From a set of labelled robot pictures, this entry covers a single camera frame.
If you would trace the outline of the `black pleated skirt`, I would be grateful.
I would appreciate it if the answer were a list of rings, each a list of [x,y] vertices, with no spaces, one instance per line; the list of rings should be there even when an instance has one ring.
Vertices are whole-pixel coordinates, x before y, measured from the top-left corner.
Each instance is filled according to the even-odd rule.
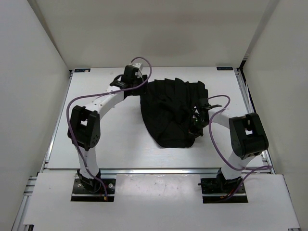
[[[189,133],[192,109],[208,99],[205,84],[174,80],[154,80],[141,96],[141,114],[154,141],[163,148],[189,148],[197,137]]]

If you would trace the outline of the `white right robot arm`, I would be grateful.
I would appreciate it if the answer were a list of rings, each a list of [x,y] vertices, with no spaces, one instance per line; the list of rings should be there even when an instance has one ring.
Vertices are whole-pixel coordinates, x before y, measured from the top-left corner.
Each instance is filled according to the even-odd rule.
[[[192,108],[192,128],[190,133],[201,136],[201,131],[208,126],[212,144],[223,160],[224,165],[217,173],[214,186],[221,192],[228,192],[241,184],[243,171],[253,173],[256,171],[271,169],[271,166],[248,167],[247,165],[269,147],[269,141],[264,131],[262,122],[257,113],[233,116],[228,107],[231,99],[227,95],[227,103],[210,105],[208,99],[200,100],[198,106]],[[230,131],[232,153],[225,158],[219,150],[212,132],[212,124],[219,124]]]

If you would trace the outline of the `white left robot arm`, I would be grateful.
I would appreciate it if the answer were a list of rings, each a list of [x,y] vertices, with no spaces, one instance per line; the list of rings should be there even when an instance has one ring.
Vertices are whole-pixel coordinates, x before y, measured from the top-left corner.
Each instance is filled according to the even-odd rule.
[[[96,158],[96,145],[101,137],[100,121],[128,96],[140,96],[146,92],[148,76],[141,71],[142,63],[130,63],[103,94],[97,95],[87,105],[74,106],[71,113],[69,109],[66,111],[69,126],[67,135],[77,150],[80,163],[77,175],[89,193],[97,193],[103,188],[107,195]]]

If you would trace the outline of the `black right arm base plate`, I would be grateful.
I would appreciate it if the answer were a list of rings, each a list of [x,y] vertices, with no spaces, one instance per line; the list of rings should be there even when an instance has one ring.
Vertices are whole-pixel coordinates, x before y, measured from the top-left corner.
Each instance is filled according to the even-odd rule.
[[[203,204],[248,203],[243,178],[222,180],[218,178],[201,178],[198,186],[201,187]]]

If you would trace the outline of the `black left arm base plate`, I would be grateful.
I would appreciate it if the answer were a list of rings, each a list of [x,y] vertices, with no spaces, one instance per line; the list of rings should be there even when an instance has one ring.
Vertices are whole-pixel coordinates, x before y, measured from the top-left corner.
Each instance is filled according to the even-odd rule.
[[[104,185],[107,191],[107,197],[105,197],[105,190],[103,186],[97,186],[91,188],[89,186],[84,187],[81,179],[75,176],[71,201],[72,202],[113,202],[115,199],[116,179],[106,178],[103,179]]]

